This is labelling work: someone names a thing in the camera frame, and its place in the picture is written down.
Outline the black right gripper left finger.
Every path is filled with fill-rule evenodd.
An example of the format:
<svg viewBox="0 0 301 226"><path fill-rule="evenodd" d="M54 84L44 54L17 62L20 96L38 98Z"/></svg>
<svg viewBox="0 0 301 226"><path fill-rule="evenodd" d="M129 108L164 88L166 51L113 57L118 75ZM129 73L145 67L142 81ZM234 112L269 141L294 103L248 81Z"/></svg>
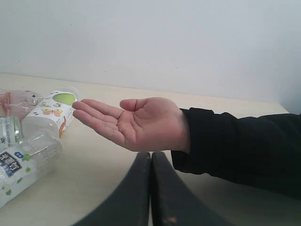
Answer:
<svg viewBox="0 0 301 226"><path fill-rule="evenodd" d="M147 226L150 202L150 153L138 153L124 179L76 226Z"/></svg>

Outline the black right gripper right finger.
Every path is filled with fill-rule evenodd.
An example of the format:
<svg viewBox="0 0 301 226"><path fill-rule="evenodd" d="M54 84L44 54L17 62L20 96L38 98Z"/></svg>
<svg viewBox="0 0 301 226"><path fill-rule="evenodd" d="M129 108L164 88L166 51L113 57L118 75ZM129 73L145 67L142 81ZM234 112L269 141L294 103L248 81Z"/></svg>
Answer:
<svg viewBox="0 0 301 226"><path fill-rule="evenodd" d="M151 157L151 212L154 226L232 225L192 193L163 152Z"/></svg>

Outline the open person's hand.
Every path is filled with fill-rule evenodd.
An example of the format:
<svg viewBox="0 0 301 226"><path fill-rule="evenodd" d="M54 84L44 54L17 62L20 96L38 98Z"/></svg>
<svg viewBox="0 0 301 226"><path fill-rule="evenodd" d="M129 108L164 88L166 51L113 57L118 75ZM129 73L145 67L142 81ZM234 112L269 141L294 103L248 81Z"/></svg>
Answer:
<svg viewBox="0 0 301 226"><path fill-rule="evenodd" d="M83 99L72 107L76 119L127 150L190 151L187 119L169 99L126 99L120 102L120 107Z"/></svg>

